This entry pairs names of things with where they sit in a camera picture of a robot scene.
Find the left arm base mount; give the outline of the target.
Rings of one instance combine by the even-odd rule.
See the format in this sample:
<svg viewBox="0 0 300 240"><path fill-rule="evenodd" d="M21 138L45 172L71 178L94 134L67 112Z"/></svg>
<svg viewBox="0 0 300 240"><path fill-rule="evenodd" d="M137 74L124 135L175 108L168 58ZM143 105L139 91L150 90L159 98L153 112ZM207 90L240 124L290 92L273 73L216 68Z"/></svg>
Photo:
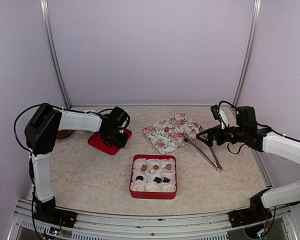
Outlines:
<svg viewBox="0 0 300 240"><path fill-rule="evenodd" d="M44 215L41 212L35 212L34 219L42 221L44 223L56 225L59 227L66 227L66 228L73 229L77 219L77 215L78 214L74 211L62 210L57 208L55 209L52 216L48 216L47 214Z"/></svg>

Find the white round chocolate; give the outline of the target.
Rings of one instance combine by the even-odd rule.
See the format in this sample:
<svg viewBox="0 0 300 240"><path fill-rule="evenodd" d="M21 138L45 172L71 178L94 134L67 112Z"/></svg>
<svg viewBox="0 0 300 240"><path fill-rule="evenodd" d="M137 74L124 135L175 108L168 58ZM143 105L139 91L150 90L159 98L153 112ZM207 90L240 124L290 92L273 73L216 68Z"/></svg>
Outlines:
<svg viewBox="0 0 300 240"><path fill-rule="evenodd" d="M138 187L137 187L137 191L138 192L144 192L145 191L145 185L144 184L142 184L142 185L139 185Z"/></svg>

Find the steel serving tongs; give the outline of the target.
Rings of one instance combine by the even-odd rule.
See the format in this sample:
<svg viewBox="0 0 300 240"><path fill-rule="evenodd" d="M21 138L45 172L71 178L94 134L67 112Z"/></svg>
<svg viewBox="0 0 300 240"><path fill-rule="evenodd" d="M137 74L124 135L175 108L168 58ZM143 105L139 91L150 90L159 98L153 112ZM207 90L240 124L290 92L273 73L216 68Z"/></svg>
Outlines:
<svg viewBox="0 0 300 240"><path fill-rule="evenodd" d="M216 162L212 161L196 144L195 142L190 138L190 136L187 134L187 132L183 131L182 136L184 139L190 143L206 160L207 162L218 172L220 173L222 171L222 168L217 165Z"/></svg>

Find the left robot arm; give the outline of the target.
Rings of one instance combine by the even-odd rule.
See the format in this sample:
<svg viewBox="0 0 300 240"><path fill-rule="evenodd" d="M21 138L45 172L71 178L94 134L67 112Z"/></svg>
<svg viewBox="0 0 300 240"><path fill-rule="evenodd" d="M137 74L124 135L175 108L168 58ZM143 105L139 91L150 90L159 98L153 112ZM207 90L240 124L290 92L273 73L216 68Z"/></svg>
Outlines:
<svg viewBox="0 0 300 240"><path fill-rule="evenodd" d="M36 211L53 223L60 218L50 177L50 157L58 132L99 133L107 147L123 148L128 141L125 129L131 117L118 106L101 112L64 109L49 103L36 104L34 108L36 112L24 129L25 144L21 147L29 153L29 177Z"/></svg>

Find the small black chocolate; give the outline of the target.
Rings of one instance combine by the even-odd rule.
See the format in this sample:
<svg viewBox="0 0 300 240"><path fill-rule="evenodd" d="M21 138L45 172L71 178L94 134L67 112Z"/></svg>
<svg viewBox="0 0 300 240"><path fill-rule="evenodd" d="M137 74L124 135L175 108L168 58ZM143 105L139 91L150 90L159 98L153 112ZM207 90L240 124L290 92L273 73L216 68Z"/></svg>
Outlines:
<svg viewBox="0 0 300 240"><path fill-rule="evenodd" d="M163 183L169 183L170 181L171 181L171 180L170 180L169 178L164 177L162 182L163 182Z"/></svg>

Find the light brown chocolate cube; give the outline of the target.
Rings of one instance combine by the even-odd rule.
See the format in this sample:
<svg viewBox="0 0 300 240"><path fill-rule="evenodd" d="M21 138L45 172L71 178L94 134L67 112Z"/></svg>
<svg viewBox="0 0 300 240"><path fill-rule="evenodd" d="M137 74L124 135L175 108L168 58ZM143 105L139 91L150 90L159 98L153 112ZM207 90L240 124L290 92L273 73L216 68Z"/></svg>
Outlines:
<svg viewBox="0 0 300 240"><path fill-rule="evenodd" d="M158 170L159 168L160 168L160 167L159 167L158 165L156 165L156 164L153 166L153 169L154 169L154 170Z"/></svg>

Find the red tin lid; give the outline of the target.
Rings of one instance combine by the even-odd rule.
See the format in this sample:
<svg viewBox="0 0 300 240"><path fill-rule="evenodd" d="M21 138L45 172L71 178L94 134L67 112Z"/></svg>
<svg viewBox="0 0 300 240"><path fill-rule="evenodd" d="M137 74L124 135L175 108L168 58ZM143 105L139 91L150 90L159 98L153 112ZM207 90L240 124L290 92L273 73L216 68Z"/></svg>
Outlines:
<svg viewBox="0 0 300 240"><path fill-rule="evenodd" d="M128 129L124 129L123 131L119 131L120 133L127 133L127 140L132 136L132 132ZM107 147L102 141L101 141L101 133L94 133L89 139L88 139L88 144L108 155L115 155L118 153L119 150L122 148L112 146L112 147Z"/></svg>

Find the dark chocolate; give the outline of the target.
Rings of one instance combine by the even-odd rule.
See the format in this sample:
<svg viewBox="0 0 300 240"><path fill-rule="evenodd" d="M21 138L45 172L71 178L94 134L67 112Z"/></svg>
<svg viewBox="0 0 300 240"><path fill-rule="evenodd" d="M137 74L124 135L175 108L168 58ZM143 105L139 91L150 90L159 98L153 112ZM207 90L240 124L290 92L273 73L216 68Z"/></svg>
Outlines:
<svg viewBox="0 0 300 240"><path fill-rule="evenodd" d="M153 181L157 184L160 184L162 182L162 179L160 177L155 177Z"/></svg>

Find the black round chocolate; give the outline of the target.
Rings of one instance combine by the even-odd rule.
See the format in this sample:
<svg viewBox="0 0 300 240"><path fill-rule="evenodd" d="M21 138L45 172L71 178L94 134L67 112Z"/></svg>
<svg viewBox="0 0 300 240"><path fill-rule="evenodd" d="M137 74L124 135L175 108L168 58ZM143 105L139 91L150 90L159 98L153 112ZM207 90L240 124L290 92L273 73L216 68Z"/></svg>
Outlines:
<svg viewBox="0 0 300 240"><path fill-rule="evenodd" d="M143 177L142 175L138 175L138 176L136 177L136 180L143 181L143 180L144 180L144 177Z"/></svg>

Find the tan hexagon chocolate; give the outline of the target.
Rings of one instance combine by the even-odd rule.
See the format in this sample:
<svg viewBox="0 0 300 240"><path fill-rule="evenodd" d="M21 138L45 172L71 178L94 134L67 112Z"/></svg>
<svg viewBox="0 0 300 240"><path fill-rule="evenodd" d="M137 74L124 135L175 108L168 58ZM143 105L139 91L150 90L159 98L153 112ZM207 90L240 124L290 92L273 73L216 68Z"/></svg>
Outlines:
<svg viewBox="0 0 300 240"><path fill-rule="evenodd" d="M166 168L167 170L171 170L172 165L168 163L168 164L165 166L165 168Z"/></svg>

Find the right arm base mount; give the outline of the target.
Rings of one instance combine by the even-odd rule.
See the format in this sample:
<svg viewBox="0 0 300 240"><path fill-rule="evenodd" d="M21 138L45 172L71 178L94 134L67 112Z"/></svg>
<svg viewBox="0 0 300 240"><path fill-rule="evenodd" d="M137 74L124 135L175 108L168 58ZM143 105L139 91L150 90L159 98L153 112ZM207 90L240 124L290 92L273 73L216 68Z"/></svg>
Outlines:
<svg viewBox="0 0 300 240"><path fill-rule="evenodd" d="M265 221L272 218L272 213L269 209L252 210L250 208L233 210L228 213L232 228L250 225Z"/></svg>

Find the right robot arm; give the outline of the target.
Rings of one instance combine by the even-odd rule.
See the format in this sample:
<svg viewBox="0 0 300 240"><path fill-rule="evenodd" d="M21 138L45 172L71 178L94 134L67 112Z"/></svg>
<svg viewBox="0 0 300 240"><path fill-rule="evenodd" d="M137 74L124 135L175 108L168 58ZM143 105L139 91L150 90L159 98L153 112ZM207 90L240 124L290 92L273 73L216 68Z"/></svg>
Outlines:
<svg viewBox="0 0 300 240"><path fill-rule="evenodd" d="M232 108L235 115L235 126L230 126L228 118L221 106L213 105L210 110L219 125L201 131L196 138L208 147L223 144L251 148L258 152L264 160L283 160L287 167L300 169L300 140L279 133L256 119L255 109L252 106ZM246 210L246 218L256 222L266 209L276 206L294 205L300 203L300 177L291 178L287 184L274 185L269 189L257 193L250 199L251 203Z"/></svg>

